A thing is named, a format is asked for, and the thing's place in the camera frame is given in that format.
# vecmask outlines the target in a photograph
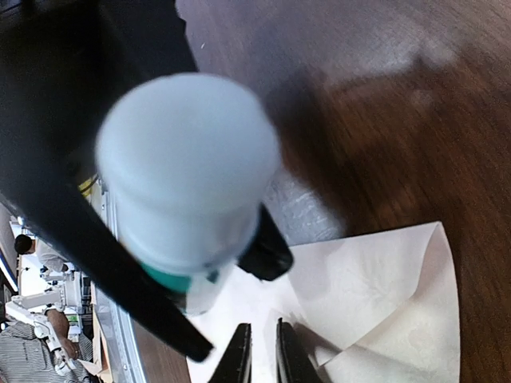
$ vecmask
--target bottle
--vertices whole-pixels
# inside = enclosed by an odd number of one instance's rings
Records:
[[[257,96],[202,73],[160,77],[125,94],[96,146],[120,241],[186,314],[213,305],[250,245],[280,158]]]

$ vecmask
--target striped shirt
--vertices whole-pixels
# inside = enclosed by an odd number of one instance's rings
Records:
[[[92,342],[80,336],[80,359],[90,361]],[[4,383],[89,383],[89,375],[79,361],[71,373],[61,377],[55,372],[53,354],[34,334],[34,328],[16,322],[0,334],[0,379]]]

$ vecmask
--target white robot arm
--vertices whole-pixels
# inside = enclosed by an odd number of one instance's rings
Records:
[[[55,371],[65,376],[71,370],[76,369],[73,360],[69,357],[65,349],[62,347],[55,329],[44,314],[34,314],[29,311],[32,307],[42,305],[54,305],[55,310],[63,311],[62,305],[63,292],[59,286],[53,287],[42,294],[23,297],[16,295],[12,297],[12,301],[6,304],[6,313],[21,322],[28,323],[34,327],[35,336],[42,339],[55,355]]]

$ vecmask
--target wooden table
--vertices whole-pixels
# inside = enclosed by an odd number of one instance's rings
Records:
[[[348,235],[444,223],[461,382],[509,383],[511,5],[188,0],[180,11],[201,70],[264,99],[288,168]]]

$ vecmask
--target white paper napkin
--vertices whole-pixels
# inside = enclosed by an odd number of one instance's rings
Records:
[[[192,322],[216,346],[193,383],[208,381],[235,328],[252,324],[252,381],[275,380],[278,318],[293,324],[331,383],[459,382],[454,265],[441,223],[293,247],[275,282],[235,269],[218,301]]]

